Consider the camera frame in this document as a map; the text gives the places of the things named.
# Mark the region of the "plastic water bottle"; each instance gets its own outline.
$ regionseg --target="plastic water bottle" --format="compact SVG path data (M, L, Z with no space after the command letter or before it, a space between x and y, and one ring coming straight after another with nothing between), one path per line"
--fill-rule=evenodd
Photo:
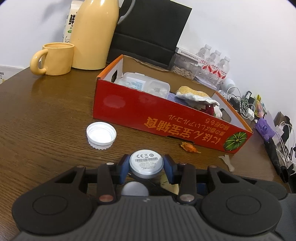
M227 56L225 56L224 59L220 60L219 69L217 72L217 75L219 78L225 79L225 77L230 69L229 61L230 61L230 58Z
M207 59L209 58L210 56L210 50L211 50L211 46L210 45L205 45L204 47L202 47L198 53L196 53L196 55L198 57L201 58L201 61L198 65L198 75L200 78L203 78L205 79L207 74L206 74L206 71L207 71L207 67L209 65L209 62L207 61Z
M218 71L219 68L219 62L220 62L220 55L221 52L218 50L215 50L214 53L211 53L209 58L206 59L207 62L209 62L208 70L210 73L215 74Z
M208 72L206 73L207 81L209 81L213 85L216 85L219 80L216 74L219 69L220 55L221 55L221 52L218 50L215 50L215 52L211 53L209 58L206 59L206 61L209 62L209 65L207 67Z

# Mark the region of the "pumpkin illustration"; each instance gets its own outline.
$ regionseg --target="pumpkin illustration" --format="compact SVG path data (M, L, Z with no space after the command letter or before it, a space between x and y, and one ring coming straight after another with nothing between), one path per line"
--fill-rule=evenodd
M238 132L228 137L224 143L225 151L232 151L239 148L247 140L247 134L245 132Z

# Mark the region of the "barcode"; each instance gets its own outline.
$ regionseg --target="barcode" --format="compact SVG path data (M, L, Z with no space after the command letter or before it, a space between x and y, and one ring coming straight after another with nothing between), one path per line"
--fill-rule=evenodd
M142 162L142 161L155 161L157 160L157 157L152 157L152 158L143 158L143 159L135 159L136 162Z

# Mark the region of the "white bottle cap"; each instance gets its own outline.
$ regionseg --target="white bottle cap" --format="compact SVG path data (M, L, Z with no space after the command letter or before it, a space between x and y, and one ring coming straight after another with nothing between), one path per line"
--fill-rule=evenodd
M219 56L221 55L221 52L218 50L215 50L215 53L218 54Z
M155 151L139 150L131 155L130 168L140 178L153 178L162 170L163 159Z
M212 47L211 47L210 45L207 45L207 44L206 44L206 45L205 45L205 48L208 48L209 50L211 50Z
M112 146L116 130L108 123L94 122L87 127L86 136L93 148L104 150Z
M129 182L124 185L121 190L121 195L123 196L149 196L149 191L144 184L139 182Z

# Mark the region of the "yellow bottle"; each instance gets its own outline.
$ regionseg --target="yellow bottle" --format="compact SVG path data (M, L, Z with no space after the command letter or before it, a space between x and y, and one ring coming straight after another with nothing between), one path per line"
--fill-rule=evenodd
M134 4L135 0L118 24L128 16ZM70 38L70 43L75 45L73 68L95 70L106 66L118 15L118 0L85 0L82 3Z

